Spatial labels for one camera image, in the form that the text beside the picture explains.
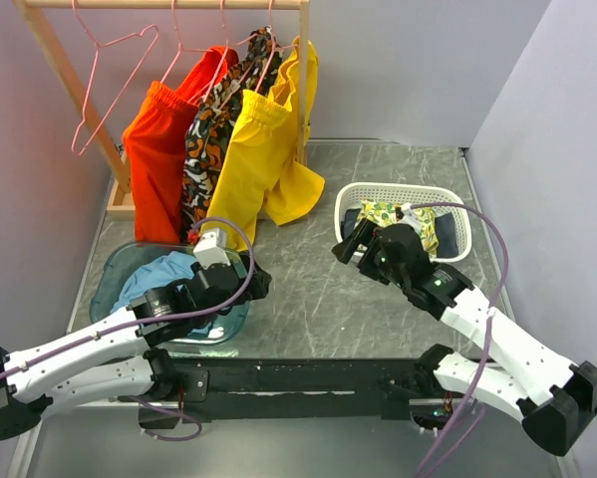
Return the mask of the yellow shorts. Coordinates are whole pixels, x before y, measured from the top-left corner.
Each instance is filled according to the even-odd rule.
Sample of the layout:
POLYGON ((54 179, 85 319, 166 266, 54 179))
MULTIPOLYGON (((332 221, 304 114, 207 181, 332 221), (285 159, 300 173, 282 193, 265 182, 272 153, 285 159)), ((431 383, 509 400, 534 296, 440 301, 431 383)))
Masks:
MULTIPOLYGON (((309 48, 307 66, 307 109, 311 109, 319 69, 314 47, 309 48)), ((277 81, 266 97, 253 91, 244 93, 243 109, 206 215, 236 224, 227 232, 232 249, 243 251, 254 241, 260 213, 284 225, 309 213, 323 192, 324 178, 296 157, 298 81, 299 57, 294 51, 283 59, 277 81)))

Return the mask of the red-orange shorts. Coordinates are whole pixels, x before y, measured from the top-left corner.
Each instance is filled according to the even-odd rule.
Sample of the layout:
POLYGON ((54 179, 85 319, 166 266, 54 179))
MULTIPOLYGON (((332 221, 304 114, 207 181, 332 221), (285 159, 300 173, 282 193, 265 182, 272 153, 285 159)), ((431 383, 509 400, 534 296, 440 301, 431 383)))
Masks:
POLYGON ((176 88, 154 81, 123 133, 130 160, 135 239, 177 243, 185 134, 210 81, 219 82, 238 63, 238 54, 213 46, 176 88))

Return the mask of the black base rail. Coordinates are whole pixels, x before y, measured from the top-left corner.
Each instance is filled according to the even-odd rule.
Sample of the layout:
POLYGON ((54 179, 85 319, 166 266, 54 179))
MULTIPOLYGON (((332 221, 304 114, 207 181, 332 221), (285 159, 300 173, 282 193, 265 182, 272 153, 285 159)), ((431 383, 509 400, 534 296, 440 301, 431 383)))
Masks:
POLYGON ((202 422, 379 416, 408 420, 415 400, 448 398, 412 358, 172 358, 141 397, 202 422))

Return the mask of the lemon print cloth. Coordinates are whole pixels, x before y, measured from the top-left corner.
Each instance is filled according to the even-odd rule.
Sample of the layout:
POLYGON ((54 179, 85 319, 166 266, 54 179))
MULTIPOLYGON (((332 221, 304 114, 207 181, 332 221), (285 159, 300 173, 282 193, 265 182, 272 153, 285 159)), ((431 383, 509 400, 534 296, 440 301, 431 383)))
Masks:
POLYGON ((410 225, 419 235, 423 249, 431 257, 436 257, 439 238, 436 233, 435 218, 435 214, 430 208, 412 209, 410 203, 400 204, 363 199, 356 225, 363 219, 368 219, 380 227, 397 223, 410 225))

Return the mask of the pink wire hanger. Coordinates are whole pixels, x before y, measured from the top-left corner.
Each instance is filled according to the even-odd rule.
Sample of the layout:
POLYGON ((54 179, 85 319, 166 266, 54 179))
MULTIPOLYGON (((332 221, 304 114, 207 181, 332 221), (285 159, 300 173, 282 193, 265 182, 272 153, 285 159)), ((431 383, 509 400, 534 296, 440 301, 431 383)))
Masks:
POLYGON ((87 37, 91 40, 91 43, 94 48, 94 56, 92 66, 90 68, 90 73, 88 77, 88 82, 85 87, 84 98, 81 106, 81 113, 80 113, 80 122, 76 126, 73 139, 71 142, 71 152, 76 156, 82 156, 87 149, 90 147, 92 142, 97 138, 98 134, 103 130, 103 127, 106 125, 106 122, 109 116, 112 114, 114 109, 117 107, 121 97, 125 93, 126 89, 133 81, 141 67, 144 65, 148 55, 151 53, 152 49, 154 48, 155 44, 159 40, 160 30, 158 25, 156 24, 148 24, 144 28, 139 31, 134 31, 128 33, 124 36, 118 37, 113 40, 109 41, 101 41, 89 28, 85 20, 83 19, 80 13, 80 3, 78 1, 71 2, 71 9, 72 12, 77 19, 78 23, 84 30, 84 33, 87 37), (126 43, 128 41, 133 41, 134 39, 143 39, 150 37, 150 41, 148 42, 147 48, 140 56, 138 62, 135 64, 134 68, 125 79, 125 82, 117 92, 117 95, 114 99, 110 102, 107 109, 103 114, 100 114, 98 119, 94 120, 93 125, 88 125, 88 111, 90 108, 93 108, 95 105, 92 101, 92 94, 93 89, 95 86, 95 82, 97 79, 97 74, 100 69, 100 61, 105 50, 110 48, 114 48, 117 45, 122 43, 126 43))

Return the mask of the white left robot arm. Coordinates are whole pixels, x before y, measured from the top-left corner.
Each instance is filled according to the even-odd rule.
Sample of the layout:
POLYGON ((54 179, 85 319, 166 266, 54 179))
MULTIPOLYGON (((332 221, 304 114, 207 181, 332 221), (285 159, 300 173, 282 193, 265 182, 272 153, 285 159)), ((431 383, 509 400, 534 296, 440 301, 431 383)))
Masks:
POLYGON ((171 252, 131 273, 109 315, 89 327, 25 351, 0 347, 0 441, 83 403, 179 393, 182 376, 161 344, 265 298, 271 281, 246 253, 203 268, 171 252))

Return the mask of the teal transparent plastic bin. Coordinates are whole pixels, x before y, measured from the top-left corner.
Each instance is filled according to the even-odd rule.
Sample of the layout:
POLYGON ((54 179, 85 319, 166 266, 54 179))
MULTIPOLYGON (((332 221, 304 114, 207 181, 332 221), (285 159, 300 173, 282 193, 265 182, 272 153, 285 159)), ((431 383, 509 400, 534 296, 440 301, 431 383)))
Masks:
MULTIPOLYGON (((115 250, 105 263, 99 286, 91 300, 90 321, 96 323, 111 315, 110 308, 132 272, 173 251, 192 255, 192 248, 189 246, 150 242, 132 242, 115 250)), ((177 342, 208 347, 225 343, 240 332, 248 312, 247 303, 232 307, 228 313, 215 316, 208 325, 192 330, 177 342)))

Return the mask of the pink hanger with red shorts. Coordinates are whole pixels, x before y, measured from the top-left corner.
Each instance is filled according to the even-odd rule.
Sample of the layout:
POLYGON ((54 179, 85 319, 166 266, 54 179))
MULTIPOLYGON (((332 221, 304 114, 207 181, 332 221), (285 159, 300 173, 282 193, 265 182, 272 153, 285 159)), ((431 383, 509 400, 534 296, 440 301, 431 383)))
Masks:
MULTIPOLYGON (((176 14, 176 8, 177 8, 177 0, 171 0, 170 1, 170 5, 169 5, 169 9, 171 12, 171 16, 172 16, 172 21, 173 21, 173 27, 174 27, 174 34, 175 34, 175 38, 177 40, 177 48, 176 48, 176 53, 174 55, 174 57, 172 58, 169 66, 167 67, 167 69, 165 70, 165 72, 163 73, 160 82, 162 84, 166 83, 166 80, 170 74, 170 72, 172 71, 172 69, 176 66, 178 60, 180 59, 181 55, 183 53, 205 53, 205 50, 202 49, 191 49, 191 48, 187 48, 184 43, 183 43, 183 39, 181 36, 181 32, 179 29, 179 23, 178 23, 178 18, 177 18, 177 14, 176 14)), ((229 50, 230 47, 230 40, 229 40, 229 33, 228 33, 228 28, 227 28, 227 22, 226 22, 226 17, 225 17, 225 0, 220 0, 218 3, 218 8, 220 11, 220 15, 221 15, 221 21, 222 21, 222 28, 224 30, 224 34, 225 34, 225 52, 227 52, 229 50)))

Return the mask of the pink hanger with yellow shorts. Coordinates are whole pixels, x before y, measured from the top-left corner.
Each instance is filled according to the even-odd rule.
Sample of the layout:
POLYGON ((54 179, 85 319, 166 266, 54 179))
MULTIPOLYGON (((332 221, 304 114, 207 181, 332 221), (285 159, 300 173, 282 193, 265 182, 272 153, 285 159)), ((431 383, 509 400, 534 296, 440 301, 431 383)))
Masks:
POLYGON ((277 81, 279 76, 280 67, 283 63, 283 54, 286 52, 294 52, 296 45, 294 43, 290 45, 281 46, 276 38, 274 31, 274 8, 276 1, 270 0, 268 2, 268 33, 269 40, 271 42, 271 50, 266 57, 266 63, 258 76, 258 83, 256 84, 253 92, 266 97, 269 91, 277 81))

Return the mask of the wooden clothes rack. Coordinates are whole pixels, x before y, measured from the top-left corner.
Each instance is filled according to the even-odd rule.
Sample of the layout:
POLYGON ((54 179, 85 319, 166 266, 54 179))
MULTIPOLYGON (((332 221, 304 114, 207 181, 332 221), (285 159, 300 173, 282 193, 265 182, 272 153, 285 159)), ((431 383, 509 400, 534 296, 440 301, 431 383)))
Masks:
MULTIPOLYGON (((27 24, 37 44, 40 46, 48 65, 53 69, 61 82, 64 90, 73 102, 80 118, 81 106, 84 98, 85 87, 74 66, 72 65, 61 41, 56 35, 52 25, 46 18, 46 9, 71 9, 72 1, 16 1, 14 3, 20 16, 27 24)), ((168 10, 170 1, 78 1, 80 11, 94 10, 168 10)), ((219 1, 177 1, 178 10, 218 10, 219 1)), ((225 11, 231 10, 267 10, 268 1, 226 1, 225 11)), ((297 161, 303 165, 306 159, 306 129, 309 124, 307 114, 307 79, 308 79, 308 52, 309 52, 309 16, 310 3, 308 1, 276 1, 275 10, 297 11, 299 13, 299 43, 297 46, 299 57, 299 121, 298 141, 296 146, 297 161)), ((88 125, 93 125, 99 118, 95 107, 88 111, 88 125)), ((112 189, 106 206, 106 213, 114 220, 132 221, 135 219, 136 209, 131 192, 130 161, 127 155, 119 153, 108 130, 98 134, 95 142, 104 160, 110 167, 114 179, 112 189)))

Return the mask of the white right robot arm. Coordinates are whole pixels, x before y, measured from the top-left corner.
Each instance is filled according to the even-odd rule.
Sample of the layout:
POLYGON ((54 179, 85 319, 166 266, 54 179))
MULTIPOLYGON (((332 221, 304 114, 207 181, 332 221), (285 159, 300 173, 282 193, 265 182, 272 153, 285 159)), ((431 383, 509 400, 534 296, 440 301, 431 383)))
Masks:
POLYGON ((546 452, 568 453, 597 415, 594 364, 576 364, 532 337, 453 265, 431 260, 407 224, 380 227, 364 219, 332 252, 347 264, 359 248, 362 275, 397 286, 414 307, 464 335, 495 363, 435 345, 400 386, 430 397, 444 390, 470 395, 517 420, 546 452))

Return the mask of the light blue shorts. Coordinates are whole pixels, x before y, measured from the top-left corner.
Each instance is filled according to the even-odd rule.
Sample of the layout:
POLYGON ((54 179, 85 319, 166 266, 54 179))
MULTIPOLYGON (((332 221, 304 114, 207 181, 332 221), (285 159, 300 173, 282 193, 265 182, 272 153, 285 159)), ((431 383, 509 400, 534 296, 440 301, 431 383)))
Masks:
POLYGON ((194 263, 196 259, 192 255, 173 251, 138 267, 126 279, 110 313, 126 307, 148 289, 163 287, 176 280, 192 279, 194 273, 191 267, 194 263))

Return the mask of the pink hanger with patterned shorts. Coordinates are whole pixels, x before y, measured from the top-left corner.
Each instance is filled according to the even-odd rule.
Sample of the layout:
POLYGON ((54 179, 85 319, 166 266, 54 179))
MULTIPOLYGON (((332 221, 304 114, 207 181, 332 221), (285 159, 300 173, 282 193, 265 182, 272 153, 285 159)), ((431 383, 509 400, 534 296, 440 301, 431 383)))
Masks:
MULTIPOLYGON (((225 0, 220 0, 219 1, 219 11, 220 11, 220 17, 221 17, 221 26, 222 26, 222 30, 223 33, 225 34, 225 49, 223 51, 223 55, 221 57, 221 60, 219 61, 219 65, 216 68, 216 70, 214 71, 213 77, 211 78, 211 80, 209 81, 207 90, 205 91, 202 100, 204 103, 206 103, 207 98, 209 96, 209 94, 211 93, 214 84, 215 84, 215 80, 218 76, 218 71, 219 71, 219 67, 222 65, 222 63, 224 62, 224 59, 226 57, 226 54, 229 52, 230 49, 230 36, 229 36, 229 29, 227 26, 227 20, 226 20, 226 16, 225 16, 225 0)), ((273 0, 269 0, 267 3, 267 7, 268 7, 268 13, 269 13, 269 35, 270 35, 270 39, 271 39, 271 52, 269 53, 268 59, 267 59, 267 63, 264 67, 264 69, 262 70, 262 72, 260 73, 259 76, 259 81, 258 84, 255 88, 255 92, 259 93, 259 90, 262 86, 263 80, 265 78, 265 76, 267 75, 267 72, 270 68, 270 65, 275 57, 276 51, 277 49, 277 43, 273 34, 273 15, 272 15, 272 11, 273 11, 273 6, 274 6, 274 1, 273 0)))

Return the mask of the black orange patterned shorts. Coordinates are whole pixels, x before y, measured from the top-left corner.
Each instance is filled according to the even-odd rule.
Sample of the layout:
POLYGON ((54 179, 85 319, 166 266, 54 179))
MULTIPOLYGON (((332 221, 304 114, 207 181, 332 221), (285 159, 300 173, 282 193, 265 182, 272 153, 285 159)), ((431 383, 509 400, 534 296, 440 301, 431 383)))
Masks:
POLYGON ((206 217, 226 158, 229 142, 243 109, 244 93, 258 83, 271 50, 268 26, 253 32, 247 54, 230 67, 213 87, 185 135, 179 239, 187 240, 191 227, 206 217))

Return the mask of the white plastic laundry basket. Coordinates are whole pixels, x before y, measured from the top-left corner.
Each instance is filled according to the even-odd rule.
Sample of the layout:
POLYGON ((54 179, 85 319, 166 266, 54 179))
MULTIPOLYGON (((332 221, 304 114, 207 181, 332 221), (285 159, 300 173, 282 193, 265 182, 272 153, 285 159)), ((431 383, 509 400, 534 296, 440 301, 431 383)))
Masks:
MULTIPOLYGON (((397 183, 380 182, 352 182, 339 190, 334 208, 334 229, 336 240, 343 240, 340 229, 340 221, 348 209, 361 207, 361 201, 369 199, 381 202, 393 203, 435 203, 450 202, 463 204, 463 201, 448 189, 397 183)), ((455 232, 459 254, 452 259, 436 258, 439 263, 456 263, 464 259, 471 250, 472 234, 467 212, 460 208, 434 206, 434 214, 441 216, 450 213, 455 222, 455 232)))

